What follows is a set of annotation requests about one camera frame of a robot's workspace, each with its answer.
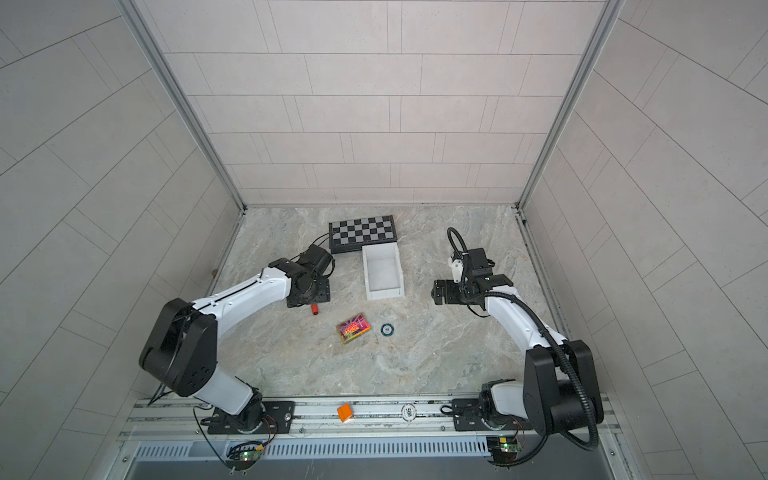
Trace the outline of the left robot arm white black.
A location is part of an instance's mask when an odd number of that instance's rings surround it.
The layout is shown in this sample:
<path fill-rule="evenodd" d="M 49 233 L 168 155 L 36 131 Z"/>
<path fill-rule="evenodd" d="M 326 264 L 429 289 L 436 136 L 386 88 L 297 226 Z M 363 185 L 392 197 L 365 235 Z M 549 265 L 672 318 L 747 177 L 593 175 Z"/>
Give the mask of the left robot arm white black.
<path fill-rule="evenodd" d="M 312 244 L 295 259 L 272 261 L 252 278 L 192 302 L 167 302 L 157 317 L 139 366 L 180 397 L 194 397 L 252 431 L 263 416 L 257 388 L 218 365 L 219 338 L 275 302 L 300 307 L 324 301 L 335 268 L 331 253 Z"/>

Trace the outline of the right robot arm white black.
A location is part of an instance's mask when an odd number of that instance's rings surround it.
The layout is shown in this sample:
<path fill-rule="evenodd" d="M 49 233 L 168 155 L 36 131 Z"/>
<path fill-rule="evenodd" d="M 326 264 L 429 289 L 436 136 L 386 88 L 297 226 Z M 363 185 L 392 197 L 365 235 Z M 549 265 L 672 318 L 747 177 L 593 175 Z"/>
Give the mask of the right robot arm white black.
<path fill-rule="evenodd" d="M 453 278 L 435 281 L 431 291 L 437 305 L 482 308 L 524 354 L 522 381 L 483 386 L 480 417 L 495 429 L 523 420 L 541 436 L 560 434 L 584 450 L 596 449 L 604 413 L 590 348 L 542 321 L 493 266 L 482 248 L 456 250 L 451 255 Z"/>

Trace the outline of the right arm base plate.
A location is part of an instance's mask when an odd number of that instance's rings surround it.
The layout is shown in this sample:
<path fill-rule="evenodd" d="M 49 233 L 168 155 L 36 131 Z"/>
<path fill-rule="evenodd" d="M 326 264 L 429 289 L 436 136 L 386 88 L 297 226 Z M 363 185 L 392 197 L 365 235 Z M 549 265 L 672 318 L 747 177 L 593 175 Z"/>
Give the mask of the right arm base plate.
<path fill-rule="evenodd" d="M 532 429 L 527 419 L 499 414 L 487 400 L 480 398 L 454 398 L 442 405 L 440 412 L 452 419 L 459 432 Z"/>

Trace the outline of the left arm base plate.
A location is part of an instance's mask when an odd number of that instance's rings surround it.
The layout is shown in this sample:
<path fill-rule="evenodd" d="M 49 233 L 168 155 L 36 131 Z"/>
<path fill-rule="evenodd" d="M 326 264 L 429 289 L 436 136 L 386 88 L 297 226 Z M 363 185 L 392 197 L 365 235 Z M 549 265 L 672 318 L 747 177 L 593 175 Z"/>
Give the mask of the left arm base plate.
<path fill-rule="evenodd" d="M 201 421 L 212 435 L 287 434 L 295 413 L 293 401 L 262 401 L 252 404 L 238 415 L 230 415 L 219 408 L 211 417 Z"/>

